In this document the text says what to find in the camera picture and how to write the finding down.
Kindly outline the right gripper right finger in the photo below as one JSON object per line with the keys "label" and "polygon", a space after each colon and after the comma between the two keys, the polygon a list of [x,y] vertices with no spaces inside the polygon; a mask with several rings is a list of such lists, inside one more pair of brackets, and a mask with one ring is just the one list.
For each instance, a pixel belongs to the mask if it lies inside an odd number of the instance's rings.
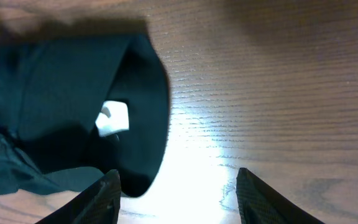
{"label": "right gripper right finger", "polygon": [[241,167],[236,195],[242,224],[323,224]]}

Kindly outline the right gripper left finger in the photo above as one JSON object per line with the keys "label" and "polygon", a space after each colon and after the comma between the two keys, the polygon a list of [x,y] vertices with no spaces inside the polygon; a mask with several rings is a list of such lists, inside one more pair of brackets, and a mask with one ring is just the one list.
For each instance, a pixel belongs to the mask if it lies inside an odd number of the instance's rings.
{"label": "right gripper left finger", "polygon": [[117,224],[120,201],[119,173],[111,170],[36,224]]}

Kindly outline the black t-shirt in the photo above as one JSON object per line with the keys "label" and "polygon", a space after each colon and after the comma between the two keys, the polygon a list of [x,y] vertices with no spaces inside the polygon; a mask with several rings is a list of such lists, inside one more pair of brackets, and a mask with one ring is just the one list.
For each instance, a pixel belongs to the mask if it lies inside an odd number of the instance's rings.
{"label": "black t-shirt", "polygon": [[[101,137],[105,101],[129,130]],[[0,195],[80,192],[110,170],[128,197],[152,185],[165,153],[165,69],[142,34],[0,44]]]}

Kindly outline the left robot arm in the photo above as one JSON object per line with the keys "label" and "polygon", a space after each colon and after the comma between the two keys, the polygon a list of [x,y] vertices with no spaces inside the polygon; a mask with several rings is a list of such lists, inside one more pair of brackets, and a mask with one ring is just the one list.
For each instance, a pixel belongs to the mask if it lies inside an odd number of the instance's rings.
{"label": "left robot arm", "polygon": [[95,125],[101,137],[129,130],[129,112],[125,103],[105,101],[96,118]]}

